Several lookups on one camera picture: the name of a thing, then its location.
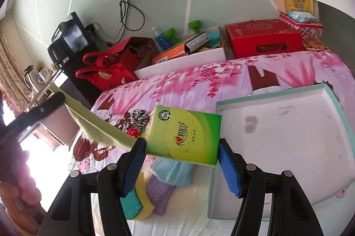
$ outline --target purple cloth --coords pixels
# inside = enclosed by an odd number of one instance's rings
[[[165,207],[168,204],[175,186],[165,184],[157,179],[154,175],[150,178],[146,191],[152,204],[154,205],[154,213],[158,216],[164,216]]]

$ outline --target black cable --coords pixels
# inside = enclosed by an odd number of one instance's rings
[[[135,8],[137,11],[139,11],[139,12],[141,13],[142,17],[143,17],[143,23],[142,23],[141,27],[138,28],[138,29],[136,29],[136,30],[132,30],[132,29],[130,29],[129,27],[127,27],[127,22],[124,22],[124,17],[121,17],[121,22],[122,22],[122,24],[125,26],[125,28],[126,28],[127,30],[129,30],[129,31],[131,31],[131,32],[140,31],[140,30],[144,27],[144,24],[146,23],[146,17],[145,17],[145,15],[144,15],[144,13],[143,13],[139,8],[137,8],[135,5],[131,4],[129,0],[127,0],[127,1],[121,0],[121,1],[122,1],[124,4],[127,4],[127,9],[129,9],[129,8],[132,9],[132,7],[133,7],[133,8]]]
[[[127,0],[127,1],[125,1],[125,0],[120,0],[119,5],[120,5],[120,22],[121,22],[122,26],[121,26],[120,30],[118,31],[117,35],[116,35],[114,38],[111,38],[110,36],[108,36],[108,35],[105,33],[105,31],[102,29],[102,27],[100,26],[99,23],[93,22],[94,24],[97,24],[97,25],[99,26],[99,28],[101,29],[102,33],[103,33],[106,37],[108,37],[109,39],[111,39],[111,40],[116,40],[116,38],[119,36],[119,34],[121,33],[121,31],[122,31],[122,29],[123,29],[122,35],[121,35],[120,39],[118,40],[118,42],[120,42],[120,41],[122,40],[122,38],[123,38],[123,36],[124,36],[126,30],[129,30],[129,31],[132,31],[132,32],[140,31],[140,30],[143,28],[143,26],[144,26],[144,24],[145,24],[145,22],[146,22],[146,17],[145,17],[145,15],[144,15],[144,13],[143,13],[139,8],[137,8],[135,5],[131,4],[131,3],[130,3],[130,0]],[[131,11],[132,11],[132,7],[135,8],[137,11],[139,11],[139,12],[141,13],[142,17],[143,17],[142,26],[141,26],[140,28],[136,29],[136,30],[132,30],[132,29],[130,29],[130,28],[127,26],[127,24],[128,24],[128,17],[129,17],[129,15],[130,15]],[[107,45],[111,44],[111,43],[109,43],[109,42],[106,42],[106,41],[100,39],[100,38],[96,35],[96,33],[93,33],[93,34],[94,34],[94,36],[95,36],[98,40],[100,40],[101,42],[106,43]]]

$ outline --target red patterned box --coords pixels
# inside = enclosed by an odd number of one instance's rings
[[[287,15],[283,13],[280,13],[280,20],[301,33],[304,45],[307,45],[309,41],[318,42],[322,39],[323,25],[319,22],[311,21],[300,23],[287,17]]]
[[[301,33],[279,19],[228,24],[225,29],[237,59],[305,50]]]

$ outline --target orange box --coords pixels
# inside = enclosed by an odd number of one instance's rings
[[[185,52],[185,42],[181,42],[152,59],[152,64],[158,64],[163,61],[187,55],[188,53]]]

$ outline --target electrical outlet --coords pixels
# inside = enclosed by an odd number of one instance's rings
[[[93,27],[95,29],[95,32],[97,32],[100,29],[100,27],[99,27],[99,25],[97,23],[92,22],[91,24],[93,25]]]

